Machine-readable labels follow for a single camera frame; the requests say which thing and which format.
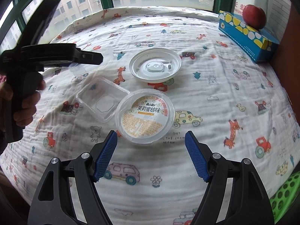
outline green basket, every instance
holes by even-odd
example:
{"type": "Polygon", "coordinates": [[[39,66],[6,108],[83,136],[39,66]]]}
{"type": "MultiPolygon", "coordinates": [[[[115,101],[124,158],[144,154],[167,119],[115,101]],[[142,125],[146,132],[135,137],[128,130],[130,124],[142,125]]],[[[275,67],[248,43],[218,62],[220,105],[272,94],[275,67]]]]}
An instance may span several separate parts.
{"type": "Polygon", "coordinates": [[[300,171],[292,174],[270,198],[275,223],[282,218],[299,193],[300,171]]]}

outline black handle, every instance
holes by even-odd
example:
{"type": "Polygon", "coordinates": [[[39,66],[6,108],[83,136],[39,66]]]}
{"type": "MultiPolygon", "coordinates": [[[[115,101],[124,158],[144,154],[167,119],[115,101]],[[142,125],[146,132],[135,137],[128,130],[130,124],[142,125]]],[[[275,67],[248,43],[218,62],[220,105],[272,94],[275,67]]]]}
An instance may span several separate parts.
{"type": "Polygon", "coordinates": [[[33,95],[37,90],[43,76],[38,72],[14,71],[6,76],[6,82],[13,90],[11,101],[4,104],[4,128],[5,140],[7,143],[19,141],[23,138],[23,129],[16,124],[14,113],[22,109],[22,101],[33,95]]]}

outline metal screw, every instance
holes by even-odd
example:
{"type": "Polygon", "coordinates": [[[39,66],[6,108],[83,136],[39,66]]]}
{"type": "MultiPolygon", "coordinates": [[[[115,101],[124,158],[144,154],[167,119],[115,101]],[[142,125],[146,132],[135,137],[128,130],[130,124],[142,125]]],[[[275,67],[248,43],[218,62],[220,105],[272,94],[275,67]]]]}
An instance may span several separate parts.
{"type": "Polygon", "coordinates": [[[247,164],[247,165],[249,165],[251,163],[251,161],[246,158],[246,159],[244,159],[244,163],[247,164]]]}
{"type": "Polygon", "coordinates": [[[56,158],[56,157],[54,157],[52,160],[51,160],[51,163],[52,164],[55,164],[55,163],[57,163],[58,162],[58,158],[56,158]]]}
{"type": "Polygon", "coordinates": [[[85,153],[82,153],[81,158],[86,159],[86,158],[89,158],[89,156],[90,156],[90,154],[85,152],[85,153]]]}
{"type": "Polygon", "coordinates": [[[220,155],[219,153],[214,153],[214,154],[212,154],[212,157],[213,157],[214,159],[220,159],[220,158],[221,158],[221,155],[220,155]]]}

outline round plastic lid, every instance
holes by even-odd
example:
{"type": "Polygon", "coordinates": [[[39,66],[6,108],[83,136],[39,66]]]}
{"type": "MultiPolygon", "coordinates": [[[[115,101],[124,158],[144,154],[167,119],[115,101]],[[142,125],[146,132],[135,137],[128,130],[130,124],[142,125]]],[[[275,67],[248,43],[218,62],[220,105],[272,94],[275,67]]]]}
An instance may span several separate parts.
{"type": "Polygon", "coordinates": [[[181,67],[179,55],[169,49],[151,48],[136,54],[129,63],[132,75],[147,83],[171,79],[181,67]]]}
{"type": "Polygon", "coordinates": [[[131,92],[119,103],[115,123],[123,137],[133,143],[150,144],[172,127],[175,110],[170,99],[154,89],[131,92]]]}

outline bed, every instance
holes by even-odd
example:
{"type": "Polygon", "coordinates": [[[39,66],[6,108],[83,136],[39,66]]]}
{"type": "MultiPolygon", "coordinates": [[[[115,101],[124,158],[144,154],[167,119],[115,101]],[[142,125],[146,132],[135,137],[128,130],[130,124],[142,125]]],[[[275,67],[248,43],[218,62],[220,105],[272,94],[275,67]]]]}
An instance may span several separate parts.
{"type": "MultiPolygon", "coordinates": [[[[216,14],[197,9],[121,7],[78,19],[61,32],[52,43],[76,43],[82,50],[102,53],[104,61],[43,73],[46,89],[33,122],[23,139],[0,156],[3,172],[22,197],[31,203],[51,158],[76,158],[111,129],[117,131],[113,120],[98,122],[76,100],[96,77],[129,91],[165,92],[180,123],[150,146],[118,138],[110,162],[115,175],[96,183],[114,224],[189,224],[207,184],[186,151],[188,130],[226,159],[251,159],[268,196],[274,195],[299,162],[300,128],[272,67],[254,64],[218,30],[218,22],[216,14]],[[131,75],[131,58],[153,47],[182,57],[173,80],[152,85],[131,75]],[[126,173],[135,177],[134,184],[120,178],[126,173]]],[[[229,180],[218,220],[226,215],[231,184],[229,180]]],[[[74,180],[70,186],[76,215],[85,221],[74,180]]]]}

